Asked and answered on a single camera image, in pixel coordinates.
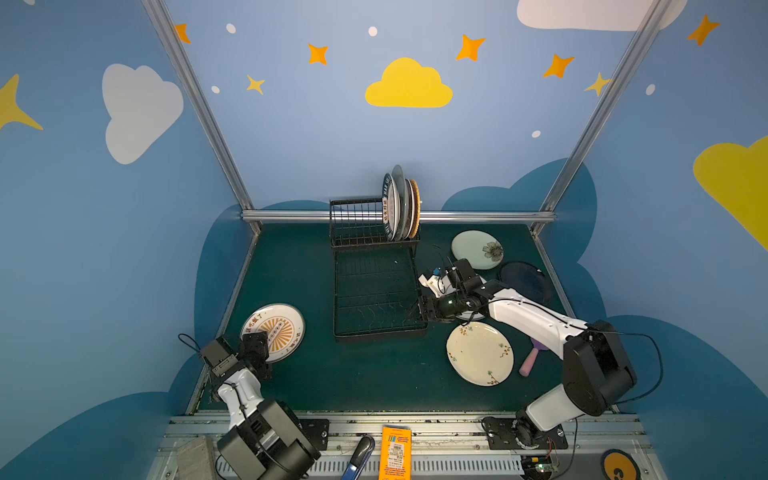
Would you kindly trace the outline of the white plate green lettered rim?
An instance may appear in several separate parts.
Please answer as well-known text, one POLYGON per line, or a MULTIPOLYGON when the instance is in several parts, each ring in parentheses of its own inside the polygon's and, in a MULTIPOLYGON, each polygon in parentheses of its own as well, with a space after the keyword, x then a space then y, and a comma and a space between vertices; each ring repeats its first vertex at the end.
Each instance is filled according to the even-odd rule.
POLYGON ((390 173, 384 177, 382 185, 382 221, 388 241, 393 241, 399 222, 399 195, 390 173))

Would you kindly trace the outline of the large plain green plate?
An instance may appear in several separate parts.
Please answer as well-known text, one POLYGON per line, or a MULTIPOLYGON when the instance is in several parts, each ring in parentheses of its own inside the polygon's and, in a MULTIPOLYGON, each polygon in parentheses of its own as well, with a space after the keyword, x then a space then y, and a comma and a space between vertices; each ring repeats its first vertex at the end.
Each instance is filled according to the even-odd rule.
POLYGON ((396 165, 392 170, 392 177, 397 189, 398 193, 398 199, 399 199, 399 218, 398 218, 398 224, 395 234, 395 240, 401 241, 402 235, 403 235, 403 228, 404 228, 404 217, 406 213, 406 188, 405 188, 405 175, 403 172, 403 169, 400 165, 396 165))

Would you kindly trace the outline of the cream floral plate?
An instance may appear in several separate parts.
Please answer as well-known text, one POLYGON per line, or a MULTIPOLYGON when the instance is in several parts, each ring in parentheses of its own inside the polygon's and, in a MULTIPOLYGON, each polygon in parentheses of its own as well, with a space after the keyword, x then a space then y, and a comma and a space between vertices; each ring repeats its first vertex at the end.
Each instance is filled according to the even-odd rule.
POLYGON ((473 321, 454 328, 446 341, 446 353, 456 373, 477 386, 499 385, 513 372, 510 342, 483 322, 473 321))

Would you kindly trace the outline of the pale green floral plate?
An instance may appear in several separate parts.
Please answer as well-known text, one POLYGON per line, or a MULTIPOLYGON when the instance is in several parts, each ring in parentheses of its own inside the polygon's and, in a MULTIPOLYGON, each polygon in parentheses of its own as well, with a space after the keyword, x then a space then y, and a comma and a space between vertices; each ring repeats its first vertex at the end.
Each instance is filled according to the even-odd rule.
POLYGON ((492 235, 480 230, 468 230, 456 235, 451 243, 456 260, 466 259, 475 270, 491 270, 504 258, 504 248, 492 235))

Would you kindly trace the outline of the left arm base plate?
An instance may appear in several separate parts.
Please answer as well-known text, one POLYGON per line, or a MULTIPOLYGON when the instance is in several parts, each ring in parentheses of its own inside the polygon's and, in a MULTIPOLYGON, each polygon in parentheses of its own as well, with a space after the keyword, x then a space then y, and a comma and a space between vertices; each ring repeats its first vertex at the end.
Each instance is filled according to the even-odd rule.
POLYGON ((301 429, 318 451, 326 451, 329 441, 330 422, 324 418, 301 418, 301 429))

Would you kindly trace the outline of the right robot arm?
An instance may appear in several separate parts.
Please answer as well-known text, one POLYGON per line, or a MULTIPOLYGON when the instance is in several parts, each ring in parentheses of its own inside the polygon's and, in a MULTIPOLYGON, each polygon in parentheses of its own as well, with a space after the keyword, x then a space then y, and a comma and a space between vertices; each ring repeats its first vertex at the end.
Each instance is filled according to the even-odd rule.
POLYGON ((516 413, 518 440, 532 445, 564 422, 600 416, 637 384, 620 333, 606 321, 561 315, 498 280, 485 281, 466 259, 418 277, 427 321, 481 314, 544 345, 562 360, 562 380, 516 413))

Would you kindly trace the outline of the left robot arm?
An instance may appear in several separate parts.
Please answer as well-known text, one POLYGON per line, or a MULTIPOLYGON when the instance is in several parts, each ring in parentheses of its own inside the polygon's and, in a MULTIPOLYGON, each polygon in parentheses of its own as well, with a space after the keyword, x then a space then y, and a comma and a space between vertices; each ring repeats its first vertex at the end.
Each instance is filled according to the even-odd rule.
POLYGON ((261 392, 261 383, 272 378, 268 334, 246 334, 237 348, 219 336, 201 356, 215 396, 229 411, 229 429, 217 448, 237 477, 307 479, 320 451, 293 411, 261 392))

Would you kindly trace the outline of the white plate orange sunburst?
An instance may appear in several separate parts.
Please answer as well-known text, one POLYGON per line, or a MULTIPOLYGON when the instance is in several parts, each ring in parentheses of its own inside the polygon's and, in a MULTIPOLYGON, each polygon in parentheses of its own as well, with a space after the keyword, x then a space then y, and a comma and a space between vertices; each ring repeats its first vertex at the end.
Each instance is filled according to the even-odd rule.
POLYGON ((403 223, 404 228, 403 228, 402 239, 408 240, 410 238, 410 231, 411 231, 412 223, 414 219, 414 206, 415 206, 414 204, 415 197, 414 197, 413 189, 411 186, 411 181, 409 179, 405 180, 405 188, 406 188, 405 200, 406 200, 407 206, 406 206, 406 213, 405 213, 404 223, 403 223))

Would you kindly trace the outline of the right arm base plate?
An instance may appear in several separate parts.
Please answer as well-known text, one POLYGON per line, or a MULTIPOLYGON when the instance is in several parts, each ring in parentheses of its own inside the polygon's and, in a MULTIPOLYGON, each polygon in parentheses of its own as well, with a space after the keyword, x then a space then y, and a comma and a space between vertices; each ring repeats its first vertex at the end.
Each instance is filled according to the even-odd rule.
POLYGON ((569 447, 561 426, 544 432, 527 419, 486 416, 481 420, 481 427, 491 450, 549 450, 569 447))

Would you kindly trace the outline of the yellow woven wicker plate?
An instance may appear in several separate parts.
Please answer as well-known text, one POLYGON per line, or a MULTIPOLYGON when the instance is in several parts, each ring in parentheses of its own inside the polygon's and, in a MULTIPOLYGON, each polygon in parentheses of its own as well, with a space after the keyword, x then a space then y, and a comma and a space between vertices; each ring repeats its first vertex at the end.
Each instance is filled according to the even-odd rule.
POLYGON ((412 219, 408 238, 414 239, 420 225, 421 198, 417 182, 413 179, 410 179, 409 182, 412 193, 412 219))

